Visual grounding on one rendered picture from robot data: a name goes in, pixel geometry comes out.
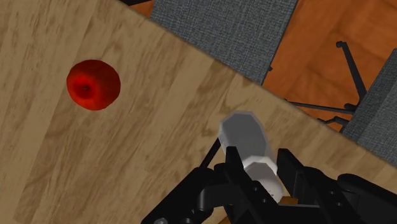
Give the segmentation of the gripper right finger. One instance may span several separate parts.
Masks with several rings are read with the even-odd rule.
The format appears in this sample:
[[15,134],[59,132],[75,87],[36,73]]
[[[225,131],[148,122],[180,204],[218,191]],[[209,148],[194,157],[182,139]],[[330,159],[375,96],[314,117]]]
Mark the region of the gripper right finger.
[[300,204],[316,204],[327,224],[397,224],[397,194],[355,174],[331,179],[280,148],[277,175]]

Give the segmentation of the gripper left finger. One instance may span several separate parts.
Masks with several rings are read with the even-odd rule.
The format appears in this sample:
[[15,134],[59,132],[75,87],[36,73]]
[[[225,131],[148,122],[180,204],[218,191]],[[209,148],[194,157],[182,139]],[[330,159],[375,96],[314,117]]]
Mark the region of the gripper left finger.
[[220,148],[215,140],[199,167],[194,168],[141,224],[202,224],[214,208],[224,207],[232,224],[266,224],[279,212],[277,202],[259,181],[243,170],[235,147],[225,162],[208,168]]

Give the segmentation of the white cylindrical container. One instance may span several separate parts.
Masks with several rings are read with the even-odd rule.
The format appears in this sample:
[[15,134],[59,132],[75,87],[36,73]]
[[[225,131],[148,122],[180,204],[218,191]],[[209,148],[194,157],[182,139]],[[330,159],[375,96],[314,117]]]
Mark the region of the white cylindrical container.
[[245,172],[280,202],[283,187],[277,178],[276,159],[259,119],[250,111],[234,111],[220,121],[218,139],[223,150],[237,148]]

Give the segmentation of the wooden table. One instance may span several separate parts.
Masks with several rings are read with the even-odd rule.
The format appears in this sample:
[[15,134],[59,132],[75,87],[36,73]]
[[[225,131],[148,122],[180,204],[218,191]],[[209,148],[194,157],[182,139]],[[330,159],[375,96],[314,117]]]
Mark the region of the wooden table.
[[[67,91],[84,60],[120,77],[102,110]],[[140,224],[235,110],[273,150],[397,193],[397,168],[119,0],[0,0],[0,224]]]

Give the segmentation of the grey fabric office chair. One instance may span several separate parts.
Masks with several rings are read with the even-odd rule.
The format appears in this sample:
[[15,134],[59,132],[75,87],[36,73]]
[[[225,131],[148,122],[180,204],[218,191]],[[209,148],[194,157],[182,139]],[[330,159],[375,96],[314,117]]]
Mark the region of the grey fabric office chair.
[[345,137],[397,167],[397,48],[391,52],[371,87],[366,89],[348,44],[345,41],[338,41],[336,46],[343,49],[359,96],[358,103],[347,103],[343,108],[301,102],[292,104],[350,114],[352,116],[350,120],[335,116],[320,121],[325,124],[340,124],[342,126],[340,133]]
[[153,1],[150,19],[180,38],[263,84],[298,0]]

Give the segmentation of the red apple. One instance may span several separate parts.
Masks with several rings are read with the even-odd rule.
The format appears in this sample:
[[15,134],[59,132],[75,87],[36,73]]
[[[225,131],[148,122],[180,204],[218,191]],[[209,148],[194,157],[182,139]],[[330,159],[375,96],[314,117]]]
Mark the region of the red apple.
[[75,64],[67,75],[66,83],[71,99],[92,111],[108,107],[121,91],[118,73],[101,60],[84,60]]

